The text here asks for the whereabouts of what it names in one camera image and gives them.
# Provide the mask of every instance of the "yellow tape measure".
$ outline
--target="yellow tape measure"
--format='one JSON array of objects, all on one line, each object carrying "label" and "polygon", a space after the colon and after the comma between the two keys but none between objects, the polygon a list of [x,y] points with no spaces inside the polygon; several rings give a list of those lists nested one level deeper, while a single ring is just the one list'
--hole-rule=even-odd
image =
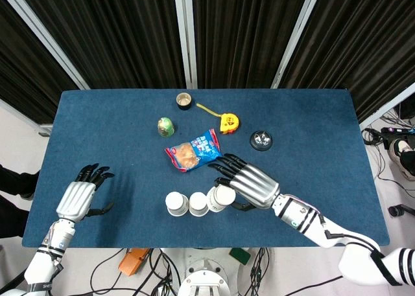
[{"label": "yellow tape measure", "polygon": [[202,104],[196,103],[196,106],[206,110],[211,115],[220,117],[220,131],[223,134],[231,134],[239,127],[239,118],[236,117],[236,115],[233,113],[223,113],[219,115],[218,113],[211,111],[209,108],[203,106]]}]

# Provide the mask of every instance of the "robotic arm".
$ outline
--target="robotic arm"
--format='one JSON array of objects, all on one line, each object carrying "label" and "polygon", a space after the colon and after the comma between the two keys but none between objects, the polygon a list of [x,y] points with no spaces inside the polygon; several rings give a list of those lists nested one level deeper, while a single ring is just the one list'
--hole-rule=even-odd
[{"label": "robotic arm", "polygon": [[52,289],[52,281],[63,270],[60,261],[75,234],[75,224],[88,216],[107,213],[113,206],[111,202],[104,209],[90,209],[95,191],[104,180],[113,177],[104,173],[110,168],[103,166],[94,172],[98,164],[85,166],[65,191],[56,212],[59,220],[49,228],[32,262],[25,272],[27,291],[11,290],[3,296],[45,296]]},{"label": "robotic arm", "polygon": [[257,167],[232,154],[219,158],[226,166],[211,164],[229,177],[216,180],[233,188],[258,209],[273,208],[276,216],[321,247],[346,246],[338,268],[343,277],[360,285],[415,286],[414,249],[399,248],[384,256],[371,238],[332,222],[312,205],[281,194],[279,184]]}]

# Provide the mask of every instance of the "blue tablecloth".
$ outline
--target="blue tablecloth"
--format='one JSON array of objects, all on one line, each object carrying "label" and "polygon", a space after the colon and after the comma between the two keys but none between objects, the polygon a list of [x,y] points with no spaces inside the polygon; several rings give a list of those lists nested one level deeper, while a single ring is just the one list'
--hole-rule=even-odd
[{"label": "blue tablecloth", "polygon": [[[339,225],[389,242],[355,110],[346,90],[212,89],[188,91],[218,113],[238,115],[241,126],[220,135],[220,119],[193,106],[178,109],[175,89],[67,91],[62,95],[40,172],[23,245],[36,247],[56,219],[68,184],[87,164],[108,165],[108,179],[92,207],[114,201],[104,216],[76,225],[71,247],[284,247],[314,246],[272,210],[227,208],[197,218],[168,214],[171,191],[207,192],[220,174],[207,166],[175,169],[164,148],[215,128],[222,153],[249,161],[279,181],[281,193],[318,207]],[[176,133],[158,135],[160,117]],[[274,144],[258,152],[252,132],[268,131]]]}]

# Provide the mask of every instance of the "curtain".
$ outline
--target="curtain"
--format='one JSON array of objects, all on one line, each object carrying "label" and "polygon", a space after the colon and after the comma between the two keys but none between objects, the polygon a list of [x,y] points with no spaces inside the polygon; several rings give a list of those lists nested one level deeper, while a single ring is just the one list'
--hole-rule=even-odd
[{"label": "curtain", "polygon": [[303,2],[193,0],[199,88],[269,88]]},{"label": "curtain", "polygon": [[6,0],[0,0],[0,99],[33,121],[52,123],[75,83]]},{"label": "curtain", "polygon": [[280,87],[349,89],[360,121],[415,82],[415,0],[318,0]]},{"label": "curtain", "polygon": [[91,88],[185,87],[174,0],[26,0]]}]

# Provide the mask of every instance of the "gray floor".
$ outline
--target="gray floor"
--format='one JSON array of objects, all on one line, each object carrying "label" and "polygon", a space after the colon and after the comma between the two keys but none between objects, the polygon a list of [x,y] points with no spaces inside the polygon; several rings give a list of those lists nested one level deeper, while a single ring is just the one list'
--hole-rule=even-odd
[{"label": "gray floor", "polygon": [[[373,127],[379,129],[384,124],[376,122]],[[17,172],[36,172],[43,160],[47,146],[47,138],[38,136],[35,131],[24,122],[15,118],[5,110],[0,109],[0,163]],[[374,147],[367,147],[368,157],[372,167],[373,176],[378,170],[377,151]],[[386,160],[385,178],[394,178],[407,188],[415,188],[415,183],[404,180],[397,168],[392,165],[386,152],[381,148]],[[383,248],[388,253],[397,247],[415,247],[415,233],[413,225],[415,218],[404,215],[400,218],[391,218],[387,213],[387,207],[399,203],[405,203],[415,207],[415,200],[410,199],[394,183],[375,180],[379,199],[384,211],[386,224],[390,234],[390,245]],[[2,196],[11,199],[23,209],[30,208],[30,202],[19,197]],[[0,239],[0,286],[15,277],[25,269],[30,262],[34,249],[21,246],[20,238]],[[318,247],[301,248],[277,248],[272,250],[272,263],[264,283],[260,289],[260,295],[284,296],[302,286],[315,284],[339,275],[337,269],[343,248],[321,249]],[[101,260],[112,255],[116,249],[68,249],[63,265],[64,271],[54,280],[54,295],[71,295],[89,291],[89,276],[92,269]],[[117,265],[121,261],[119,255],[110,262],[104,264],[96,272],[93,285],[95,289],[112,285],[118,271]],[[243,292],[244,283],[249,278],[249,269],[240,269],[239,288]],[[132,277],[122,276],[117,287],[138,287],[147,274],[148,269],[143,269],[138,275]],[[144,291],[150,292],[157,281],[151,280]],[[313,295],[376,295],[376,296],[404,296],[413,295],[415,288],[402,286],[389,288],[387,286],[357,286],[341,279],[331,284],[298,293],[298,296]],[[114,291],[107,295],[131,295],[131,291]]]}]

